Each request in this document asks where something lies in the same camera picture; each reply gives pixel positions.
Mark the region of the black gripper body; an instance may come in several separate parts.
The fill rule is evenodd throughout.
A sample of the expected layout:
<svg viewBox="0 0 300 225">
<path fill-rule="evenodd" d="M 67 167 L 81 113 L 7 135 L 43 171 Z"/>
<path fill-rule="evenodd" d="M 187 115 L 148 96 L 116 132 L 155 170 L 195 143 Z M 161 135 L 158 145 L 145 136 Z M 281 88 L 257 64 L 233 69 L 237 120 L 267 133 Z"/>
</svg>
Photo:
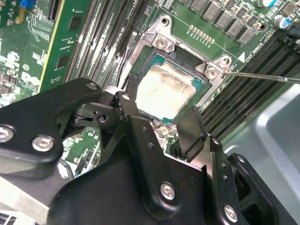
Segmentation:
<svg viewBox="0 0 300 225">
<path fill-rule="evenodd" d="M 198 169 L 162 150 L 125 153 L 65 185 L 53 199 L 50 225 L 206 225 Z"/>
</svg>

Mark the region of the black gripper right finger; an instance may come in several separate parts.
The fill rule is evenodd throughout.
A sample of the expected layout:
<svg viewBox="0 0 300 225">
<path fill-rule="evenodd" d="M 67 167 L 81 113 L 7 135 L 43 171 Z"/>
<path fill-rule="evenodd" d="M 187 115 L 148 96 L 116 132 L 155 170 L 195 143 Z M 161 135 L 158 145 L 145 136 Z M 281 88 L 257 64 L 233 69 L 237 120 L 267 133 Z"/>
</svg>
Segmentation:
<svg viewBox="0 0 300 225">
<path fill-rule="evenodd" d="M 181 155 L 201 169 L 204 214 L 209 225 L 293 225 L 295 220 L 252 165 L 240 154 L 226 155 L 192 106 L 177 123 Z"/>
</svg>

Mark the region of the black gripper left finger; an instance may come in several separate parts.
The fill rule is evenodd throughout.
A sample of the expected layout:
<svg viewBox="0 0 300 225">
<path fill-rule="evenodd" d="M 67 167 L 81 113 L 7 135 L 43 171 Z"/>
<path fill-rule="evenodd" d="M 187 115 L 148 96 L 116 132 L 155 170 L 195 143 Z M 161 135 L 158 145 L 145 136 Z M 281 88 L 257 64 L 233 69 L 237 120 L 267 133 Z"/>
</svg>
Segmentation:
<svg viewBox="0 0 300 225">
<path fill-rule="evenodd" d="M 96 84 L 80 78 L 1 109 L 0 124 L 14 134 L 0 144 L 0 173 L 25 179 L 52 175 L 63 140 L 82 128 L 74 119 L 81 106 L 108 118 L 99 126 L 100 135 L 110 137 L 107 161 L 128 152 L 161 150 L 149 121 L 140 116 L 130 96 L 122 91 L 102 96 Z"/>
</svg>

